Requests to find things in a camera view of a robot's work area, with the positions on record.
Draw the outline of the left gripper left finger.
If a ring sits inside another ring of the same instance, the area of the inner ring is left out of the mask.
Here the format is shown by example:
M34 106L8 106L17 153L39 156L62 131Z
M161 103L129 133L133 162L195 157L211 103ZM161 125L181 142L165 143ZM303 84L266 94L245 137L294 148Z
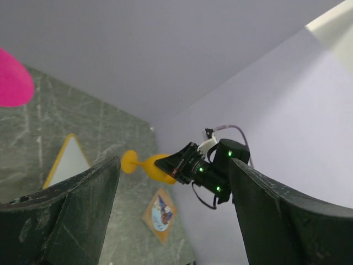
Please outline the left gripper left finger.
M1 204L1 264L98 264L119 175L111 157Z

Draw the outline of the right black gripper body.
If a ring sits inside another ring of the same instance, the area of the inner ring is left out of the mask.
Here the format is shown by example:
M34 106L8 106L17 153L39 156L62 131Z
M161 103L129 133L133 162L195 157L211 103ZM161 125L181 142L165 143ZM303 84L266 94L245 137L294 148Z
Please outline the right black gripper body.
M190 142L174 154L173 177L178 182L182 184L190 184L192 181L201 182L202 175L210 169L210 164L204 160L197 149L198 145Z

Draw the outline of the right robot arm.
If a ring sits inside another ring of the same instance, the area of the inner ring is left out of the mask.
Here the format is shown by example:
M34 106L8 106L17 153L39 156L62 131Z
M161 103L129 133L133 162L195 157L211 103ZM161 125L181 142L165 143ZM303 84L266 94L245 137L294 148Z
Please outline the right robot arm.
M204 187L214 194L213 204L209 205L200 197L198 200L206 207L215 210L216 205L229 201L231 194L229 164L238 159L249 163L250 151L247 145L230 139L220 139L203 156L199 146L190 142L179 152L154 163L164 173L181 184Z

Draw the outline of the pink wine glass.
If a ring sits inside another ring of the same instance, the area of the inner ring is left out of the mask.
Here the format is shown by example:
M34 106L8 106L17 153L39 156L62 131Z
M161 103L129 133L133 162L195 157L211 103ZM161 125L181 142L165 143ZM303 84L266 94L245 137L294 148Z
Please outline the pink wine glass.
M35 94L34 81L13 55L1 48L1 107L26 105Z

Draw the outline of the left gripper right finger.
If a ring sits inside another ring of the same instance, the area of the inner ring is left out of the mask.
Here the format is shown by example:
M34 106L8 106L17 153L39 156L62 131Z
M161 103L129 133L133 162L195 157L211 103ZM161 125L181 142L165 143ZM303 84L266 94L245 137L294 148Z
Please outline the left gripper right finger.
M233 203L249 264L352 264L352 209L229 164Z

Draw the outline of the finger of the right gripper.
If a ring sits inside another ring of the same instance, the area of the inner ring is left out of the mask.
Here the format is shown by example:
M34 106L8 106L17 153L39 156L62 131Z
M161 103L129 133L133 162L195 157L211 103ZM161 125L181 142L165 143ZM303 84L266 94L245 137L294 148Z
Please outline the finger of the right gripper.
M175 154L169 155L165 158L157 159L154 163L159 169L171 177L175 177L181 171L187 161L188 150L190 146L185 146L183 149Z

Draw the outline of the orange wine glass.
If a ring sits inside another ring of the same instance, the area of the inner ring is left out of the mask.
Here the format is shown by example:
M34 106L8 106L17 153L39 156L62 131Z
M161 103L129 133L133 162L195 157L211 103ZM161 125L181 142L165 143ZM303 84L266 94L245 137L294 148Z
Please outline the orange wine glass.
M162 182L168 185L174 185L177 180L163 172L154 163L156 160L168 157L167 154L157 154L149 157L145 161L138 160L138 155L134 150L126 151L121 159L121 169L126 174L132 174L138 166L141 166L145 173L154 181Z

